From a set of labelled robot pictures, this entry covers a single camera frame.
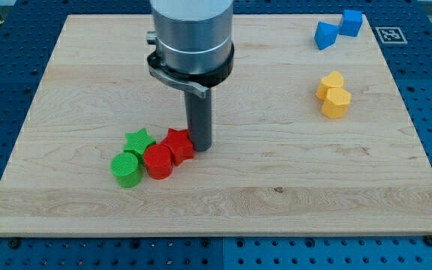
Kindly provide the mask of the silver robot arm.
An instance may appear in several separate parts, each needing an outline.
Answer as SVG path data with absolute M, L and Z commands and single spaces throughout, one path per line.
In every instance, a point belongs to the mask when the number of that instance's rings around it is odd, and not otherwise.
M 150 0 L 154 31 L 149 44 L 169 68 L 205 74 L 232 53 L 233 0 Z

